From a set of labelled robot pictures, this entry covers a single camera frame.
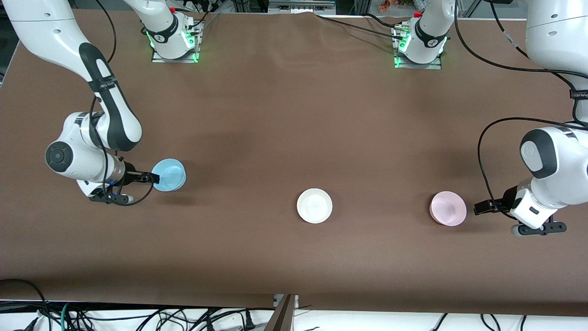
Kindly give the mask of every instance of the cable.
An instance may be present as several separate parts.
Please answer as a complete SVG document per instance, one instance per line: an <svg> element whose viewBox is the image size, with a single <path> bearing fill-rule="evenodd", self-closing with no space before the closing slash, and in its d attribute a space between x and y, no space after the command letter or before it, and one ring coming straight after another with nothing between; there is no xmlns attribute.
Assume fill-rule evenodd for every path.
<svg viewBox="0 0 588 331"><path fill-rule="evenodd" d="M61 309L61 331L65 331L65 313L69 306L69 302L64 304L63 309Z"/></svg>
<svg viewBox="0 0 588 331"><path fill-rule="evenodd" d="M524 321L527 320L527 315L523 315L523 319L520 320L520 331L523 331Z"/></svg>
<svg viewBox="0 0 588 331"><path fill-rule="evenodd" d="M362 14L362 16L369 16L369 17L371 17L371 18L375 19L375 20L376 20L376 22L378 22L378 23L382 24L382 25L383 25L383 26L385 26L385 27L389 27L389 28L394 28L394 26L395 26L396 24L398 24L398 23L396 23L396 24L388 24L388 23L384 22L383 20L381 20L380 18L378 18L376 15L370 14L370 13L368 13L368 12L367 12L367 13L365 13L365 14Z"/></svg>
<svg viewBox="0 0 588 331"><path fill-rule="evenodd" d="M171 315L170 314L167 314L167 313L164 313L164 315L166 316L164 319L161 318L161 315L162 314L160 313L159 314L159 322L157 323L157 326L155 327L155 331L161 331L161 327L163 326L163 324L165 324L165 322L168 322L168 321L169 322L172 322L172 323L178 324L179 326L182 327L182 331L185 331L186 329L184 329L184 326L183 325L181 325L180 323L178 323L176 321L171 320L174 316L176 316L178 313L180 313L182 311L183 311L183 309L178 309L177 312L175 312L175 313L173 313Z"/></svg>
<svg viewBox="0 0 588 331"><path fill-rule="evenodd" d="M502 33L506 36L506 39L508 39L510 41L510 43L514 46L514 48L521 54L523 54L524 57L529 58L529 56L527 55L527 52L525 52L524 50L522 50L517 43L513 40L513 38L509 35L508 32L506 32L505 28L502 26L502 23L500 22L500 19L498 18L498 14L496 13L496 9L494 8L494 3L491 2L490 3L490 7L492 8L492 15L494 15L494 19L496 21L496 23L498 24L498 27L500 28L500 30L502 31ZM561 79L564 83L567 84L567 86L570 87L570 89L575 90L574 85L572 85L572 83L570 83L567 79L565 79L563 76L561 76L560 74L556 73L556 72L552 72L552 74L555 77L558 77L559 79Z"/></svg>
<svg viewBox="0 0 588 331"><path fill-rule="evenodd" d="M34 283L32 283L28 280L19 279L19 278L0 279L0 284L1 283L23 283L23 284L27 284L27 285L31 286L37 292L39 297L41 298L41 303L43 305L43 308L45 308L45 312L47 313L47 315L51 314L51 311L49 310L49 307L47 306L47 300L45 300L45 296L43 295L41 290L39 290L37 285L35 285ZM49 331L51 331L53 329L52 324L53 323L51 323L51 320L49 320Z"/></svg>
<svg viewBox="0 0 588 331"><path fill-rule="evenodd" d="M441 324L443 323L443 320L445 320L445 318L447 317L448 314L449 313L445 313L445 314L441 315L441 318L437 322L437 325L431 331L438 331L439 328L441 327Z"/></svg>
<svg viewBox="0 0 588 331"><path fill-rule="evenodd" d="M203 16L203 17L202 17L202 18L201 18L201 19L200 19L198 22L196 22L196 23L194 23L194 24L192 24L192 25L188 26L188 29L191 29L191 28L193 28L193 27L197 26L198 24L202 23L202 22L204 21L204 19L206 18L206 16L208 15L208 13L209 13L208 11L207 11L207 12L205 12L205 13L204 13L204 16Z"/></svg>
<svg viewBox="0 0 588 331"><path fill-rule="evenodd" d="M113 38L112 52L111 52L111 56L107 60L107 62L110 63L110 61L114 57L114 54L116 53L116 29L114 27L114 23L112 22L112 18L110 17L110 14L108 14L108 11L106 11L106 8L104 8L104 6L100 2L100 0L95 0L95 1L100 6L100 8L102 8L102 11L104 11L104 14L106 14L106 17L108 18L108 22L110 22L111 28L112 28L112 38Z"/></svg>
<svg viewBox="0 0 588 331"><path fill-rule="evenodd" d="M155 316L158 315L160 312L162 312L163 309L158 309L155 313L147 316L147 318L141 322L141 324L139 324L139 326L137 327L136 331L142 331L143 328L145 327L145 325L147 325L147 323Z"/></svg>
<svg viewBox="0 0 588 331"><path fill-rule="evenodd" d="M458 2L458 0L455 0L455 6L454 6L455 12L454 12L454 19L453 19L453 22L455 24L455 31L457 33L457 37L459 38L459 41L466 48L466 50L470 54L472 54L475 58L477 58L477 59L479 59L479 60L481 60L481 61L483 61L483 62L485 62L487 64L493 65L495 67L502 68L502 69L507 69L507 70L524 71L524 72L551 72L551 73L554 73L555 72L557 74L567 74L567 75L578 76L578 77L582 77L582 78L588 79L588 75L581 74L579 72L573 72L573 71L568 71L568 70L550 70L550 69L531 69L531 68L510 67L508 65L498 64L498 63L492 62L492 61L490 61L490 60L488 60L486 58L481 57L480 55L478 55L477 53L475 53L474 51L472 51L472 49L469 48L469 46L467 46L465 40L463 40L462 33L460 32L459 25L457 23L457 21L458 21L458 19L457 19L457 14L458 14L457 13L457 2Z"/></svg>
<svg viewBox="0 0 588 331"><path fill-rule="evenodd" d="M494 317L494 315L490 314L490 317L492 317L492 319L494 320L494 322L496 323L496 330L492 329L487 323L486 320L484 320L484 314L480 314L480 319L482 320L482 323L484 323L484 326L486 326L490 331L500 331L500 324L498 324L498 320L496 319L496 317Z"/></svg>
<svg viewBox="0 0 588 331"><path fill-rule="evenodd" d="M402 39L402 37L400 37L400 36L395 36L395 35L391 35L391 34L385 34L385 33L380 32L380 31L374 31L374 30L370 30L370 29L358 27L357 25L353 25L353 24L349 24L349 23L346 23L346 22L337 21L336 19L332 19L332 18L320 16L320 15L317 15L317 17L320 17L322 19L325 19L327 21L331 21L331 22L334 22L334 23L337 23L337 24L347 25L348 27L352 27L352 28L364 30L364 31L367 31L367 32L371 32L373 34L383 35L385 37L389 37L389 38L393 38L393 39Z"/></svg>
<svg viewBox="0 0 588 331"><path fill-rule="evenodd" d="M84 316L88 320L129 320L129 319L142 319L142 318L149 317L150 315L116 317L116 318L111 318L111 319L103 319L103 318L98 318L98 317L90 317L90 316L87 316L85 313L84 313Z"/></svg>

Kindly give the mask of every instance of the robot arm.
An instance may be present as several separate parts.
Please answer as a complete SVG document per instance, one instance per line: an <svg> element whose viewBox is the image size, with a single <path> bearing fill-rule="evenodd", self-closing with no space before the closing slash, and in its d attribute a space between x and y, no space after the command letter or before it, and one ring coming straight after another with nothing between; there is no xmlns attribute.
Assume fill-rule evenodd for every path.
<svg viewBox="0 0 588 331"><path fill-rule="evenodd" d="M418 64L431 63L443 51L453 24L455 0L429 0L421 17L408 21L410 38L399 51Z"/></svg>
<svg viewBox="0 0 588 331"><path fill-rule="evenodd" d="M126 102L106 59L90 44L67 0L4 0L4 7L24 46L45 61L80 75L98 98L104 114L96 129L106 148L129 151L139 142L141 124ZM89 120L82 129L86 143L99 147Z"/></svg>
<svg viewBox="0 0 588 331"><path fill-rule="evenodd" d="M132 164L108 153L105 157L102 151L102 146L129 151L142 136L141 124L106 59L79 29L67 0L4 0L4 7L24 46L45 61L80 75L103 110L92 117L87 112L68 116L61 135L47 148L47 165L76 179L93 201L130 203L130 196L105 197L112 189L103 193L103 185L157 182L158 176L136 172Z"/></svg>
<svg viewBox="0 0 588 331"><path fill-rule="evenodd" d="M588 74L588 6L575 0L526 2L529 14L525 44L529 58L544 68ZM588 124L588 80L563 76L573 86L570 94L575 99L576 123L572 126L585 126ZM586 130L562 126L531 130L523 137L520 155L533 177L507 190L503 198L496 201L500 209L508 211L530 229L547 229L544 223L550 222L558 209L588 202ZM476 214L487 211L496 212L496 206L489 205L488 201L476 204ZM564 227L560 224L558 228L562 230L557 231L565 231Z"/></svg>

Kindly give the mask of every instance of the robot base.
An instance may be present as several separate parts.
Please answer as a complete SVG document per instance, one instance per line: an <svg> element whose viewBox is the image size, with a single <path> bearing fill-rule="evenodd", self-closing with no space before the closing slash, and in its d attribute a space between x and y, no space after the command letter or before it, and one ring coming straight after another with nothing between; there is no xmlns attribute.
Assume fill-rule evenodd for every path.
<svg viewBox="0 0 588 331"><path fill-rule="evenodd" d="M408 69L441 69L441 55L437 57L431 63L420 64L409 60L405 54L400 52L400 48L406 47L406 43L410 40L409 27L406 25L408 22L402 22L397 24L394 28L391 28L392 35L401 36L403 40L392 39L392 48L394 49L394 67L395 68L408 68Z"/></svg>
<svg viewBox="0 0 588 331"><path fill-rule="evenodd" d="M194 27L194 36L188 38L188 42L194 42L196 46L190 49L184 56L177 59L166 59L161 57L155 50L151 55L151 62L154 63L198 63L200 58L200 47L202 45L202 33L203 33L204 22L200 22Z"/></svg>

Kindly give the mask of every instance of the power cord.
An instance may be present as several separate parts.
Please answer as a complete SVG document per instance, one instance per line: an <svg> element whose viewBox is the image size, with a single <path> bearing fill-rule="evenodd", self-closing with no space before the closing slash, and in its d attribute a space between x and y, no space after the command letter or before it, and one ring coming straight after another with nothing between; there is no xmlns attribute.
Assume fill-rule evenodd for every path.
<svg viewBox="0 0 588 331"><path fill-rule="evenodd" d="M379 17L377 17L376 15L370 14L370 13L368 13L368 12L367 12L367 13L365 13L365 14L362 14L362 16L368 16L368 17L371 17L371 18L375 19L375 20L376 20L376 22L378 22L378 23L380 23L381 25L383 25L383 26L385 26L385 27L388 27L388 28L394 28L394 26L395 26L396 24L399 24L399 23L396 23L396 24L388 24L388 23L384 22L383 20L381 20L381 19L380 19Z"/></svg>
<svg viewBox="0 0 588 331"><path fill-rule="evenodd" d="M253 320L251 319L251 312L246 310L245 311L245 325L243 326L244 331L250 331L255 329L255 324L253 324Z"/></svg>
<svg viewBox="0 0 588 331"><path fill-rule="evenodd" d="M34 320L32 320L23 331L33 331L37 320L39 320L38 317L36 317Z"/></svg>
<svg viewBox="0 0 588 331"><path fill-rule="evenodd" d="M112 18L110 17L110 15L108 14L108 11L106 10L106 8L104 8L104 6L100 2L100 0L95 0L95 1L100 6L100 8L102 8L102 11L104 11L104 14L106 14L106 17L108 18L108 21L110 22L110 25L111 25L111 28L112 28L112 37L113 37L112 52L111 52L110 57L108 58L108 60L106 60L107 63L110 63L110 61L112 60L112 58L116 54L116 28L114 26L114 23L112 22ZM96 104L97 99L98 99L98 97L94 95L94 98L92 99L92 104L90 105L90 111L88 112L88 117L90 118L90 126L92 127L92 130L94 131L94 134L97 137L100 137L100 135L98 134L98 130L96 129L96 123L94 123L92 121L92 113L94 111L94 105ZM154 185L153 179L151 179L152 181L151 181L151 186L150 186L149 190L139 200L136 200L136 201L133 201L131 203L125 204L125 203L120 203L120 202L115 201L115 200L113 200L113 199L110 198L109 194L106 193L106 175L108 173L108 153L106 152L106 148L104 147L104 144L102 143L102 139L101 138L98 138L98 143L100 144L100 148L102 149L102 152L104 153L104 160L105 160L104 176L102 177L102 192L104 193L104 196L105 196L106 200L108 202L110 202L110 203L116 204L117 206L130 207L130 206L134 206L134 205L140 203L145 198L147 198L147 196L153 190L153 185Z"/></svg>
<svg viewBox="0 0 588 331"><path fill-rule="evenodd" d="M494 323L496 323L496 330L492 329L486 323L486 320L484 319L484 314L480 314L480 319L482 320L482 323L484 323L484 326L486 326L490 331L500 331L500 324L498 324L498 320L496 319L496 317L494 317L494 315L492 315L492 314L490 314L490 317L492 317L492 319L494 320Z"/></svg>
<svg viewBox="0 0 588 331"><path fill-rule="evenodd" d="M441 318L437 322L437 325L431 331L438 331L439 328L441 327L441 324L443 323L443 321L447 317L447 315L449 315L449 313L445 313L445 314L441 315Z"/></svg>
<svg viewBox="0 0 588 331"><path fill-rule="evenodd" d="M333 23L337 23L337 24L341 24L341 25L346 25L346 26L348 26L348 27L351 27L351 28L356 28L356 29L359 29L359 30L363 30L363 31L371 32L371 33L373 33L373 34L377 34L377 35L383 35L383 36L385 36L385 37L389 37L389 38L393 38L393 39L398 39L398 40L402 39L402 37L400 37L400 36L395 36L395 35L391 35L391 34L385 34L384 32L380 32L380 31L375 31L375 30L366 29L366 28L363 28L363 27L359 27L359 26L357 26L357 25L349 24L349 23L347 23L347 22L341 22L341 21L337 21L336 19L332 19L332 18L328 18L328 17L320 16L320 15L317 15L317 17L319 17L319 18L322 18L322 19L324 19L324 20L326 20L326 21L333 22Z"/></svg>
<svg viewBox="0 0 588 331"><path fill-rule="evenodd" d="M523 331L524 322L527 320L527 315L523 315L523 319L520 320L520 331Z"/></svg>

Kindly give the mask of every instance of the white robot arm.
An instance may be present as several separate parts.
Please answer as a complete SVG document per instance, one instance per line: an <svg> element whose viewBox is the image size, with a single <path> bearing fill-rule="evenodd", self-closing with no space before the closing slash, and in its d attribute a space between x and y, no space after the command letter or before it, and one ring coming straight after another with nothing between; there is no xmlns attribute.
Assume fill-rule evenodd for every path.
<svg viewBox="0 0 588 331"><path fill-rule="evenodd" d="M141 124L106 59L79 29L68 1L4 0L3 3L23 45L45 61L85 79L103 110L92 117L87 112L68 116L61 135L47 148L47 165L58 174L76 179L93 201L116 203L113 198L105 197L103 186L157 182L158 176L137 172L132 164L108 153L105 157L102 151L102 146L116 151L133 149L141 140ZM131 197L114 199L122 204L132 202Z"/></svg>
<svg viewBox="0 0 588 331"><path fill-rule="evenodd" d="M588 6L576 0L527 0L527 4L529 58L547 69L588 74ZM524 231L541 229L539 233L546 234L546 222L558 209L588 202L588 133L580 130L588 124L588 80L562 76L573 86L572 126L578 129L555 126L528 132L520 143L520 155L533 177L507 190L497 202L502 210L530 228ZM476 214L497 211L496 206L488 208L487 203L476 204ZM515 234L524 234L520 231L513 228Z"/></svg>

